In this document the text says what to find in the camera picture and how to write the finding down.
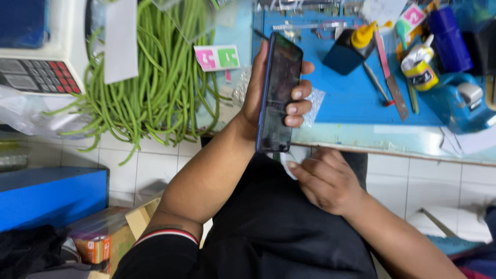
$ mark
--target forearm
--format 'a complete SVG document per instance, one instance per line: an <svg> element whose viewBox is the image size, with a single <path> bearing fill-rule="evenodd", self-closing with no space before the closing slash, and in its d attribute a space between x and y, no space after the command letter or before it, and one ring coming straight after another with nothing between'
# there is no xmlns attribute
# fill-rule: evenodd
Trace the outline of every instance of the forearm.
<svg viewBox="0 0 496 279"><path fill-rule="evenodd" d="M217 213L232 194L255 152L243 125L234 118L191 159L166 187L160 210L201 224Z"/></svg>
<svg viewBox="0 0 496 279"><path fill-rule="evenodd" d="M465 278L448 257L406 221L366 195L349 224L402 278Z"/></svg>

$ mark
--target smartphone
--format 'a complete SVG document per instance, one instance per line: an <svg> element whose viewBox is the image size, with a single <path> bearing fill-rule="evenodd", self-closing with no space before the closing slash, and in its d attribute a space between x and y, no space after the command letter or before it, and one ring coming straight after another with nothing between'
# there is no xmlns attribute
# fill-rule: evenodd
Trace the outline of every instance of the smartphone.
<svg viewBox="0 0 496 279"><path fill-rule="evenodd" d="M260 117L256 134L259 153L288 152L292 128L284 125L291 91L300 82L303 51L278 32L270 35Z"/></svg>

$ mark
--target blue work mat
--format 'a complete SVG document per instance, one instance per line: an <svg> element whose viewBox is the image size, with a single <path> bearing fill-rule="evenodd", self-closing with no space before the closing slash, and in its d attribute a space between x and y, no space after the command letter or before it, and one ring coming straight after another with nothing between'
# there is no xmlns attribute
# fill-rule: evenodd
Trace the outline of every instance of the blue work mat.
<svg viewBox="0 0 496 279"><path fill-rule="evenodd" d="M322 23L325 20L338 19L346 20L349 28L353 26L354 17L332 17L325 13L305 10L303 15L287 12L286 16L281 15L278 11L265 11L263 14L260 13L254 17L253 27L260 29L266 36L270 36L272 26L285 24L285 21L288 21L289 24L299 25L312 24L316 21ZM322 31L323 37L330 34L329 30L326 32ZM259 40L256 40L255 37L252 48L254 51L259 48ZM389 68L396 78L401 95L410 112L410 116L405 122L401 121L395 106L383 107L384 98L374 87L362 66L358 67L348 76L342 76L322 64L321 61L335 43L334 39L321 40L310 29L301 29L301 40L296 39L296 44L303 49L304 60L310 61L315 65L315 71L302 78L310 80L315 88L326 92L316 122L445 126L419 97L417 99L420 113L418 115L413 114L410 96L405 83L406 80L401 73L399 63L395 59L396 38L392 35L386 35L383 39L386 52L391 53L388 55ZM372 52L367 60L367 64L372 68L382 87L387 91L388 96L391 97L380 66L377 50Z"/></svg>

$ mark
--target pink sticker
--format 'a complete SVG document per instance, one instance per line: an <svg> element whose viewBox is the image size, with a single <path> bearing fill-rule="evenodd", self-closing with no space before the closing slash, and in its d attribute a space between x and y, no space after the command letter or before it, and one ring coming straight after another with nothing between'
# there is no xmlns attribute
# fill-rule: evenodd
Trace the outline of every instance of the pink sticker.
<svg viewBox="0 0 496 279"><path fill-rule="evenodd" d="M417 6L412 6L405 12L403 17L412 25L417 25L419 22L424 20L425 14Z"/></svg>
<svg viewBox="0 0 496 279"><path fill-rule="evenodd" d="M212 50L197 50L196 59L198 59L198 63L202 69L215 69L215 61L214 61L214 53Z"/></svg>

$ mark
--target screwdriver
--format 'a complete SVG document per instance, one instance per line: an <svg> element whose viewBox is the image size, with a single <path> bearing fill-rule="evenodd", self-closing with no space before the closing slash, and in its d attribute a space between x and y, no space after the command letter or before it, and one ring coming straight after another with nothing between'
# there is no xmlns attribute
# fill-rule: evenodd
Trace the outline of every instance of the screwdriver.
<svg viewBox="0 0 496 279"><path fill-rule="evenodd" d="M384 92L384 89L382 88L382 86L380 85L379 81L377 80L377 77L375 76L375 74L373 73L372 69L369 67L369 65L367 65L367 63L364 62L364 68L365 68L365 71L367 72L367 75L369 76L369 78L371 79L372 83L375 85L375 87L379 90L379 92L384 96L384 99L386 99L386 102L384 103L384 106L385 107L388 107L392 104L394 104L394 100L389 100L389 97L387 97L387 94L386 92Z"/></svg>

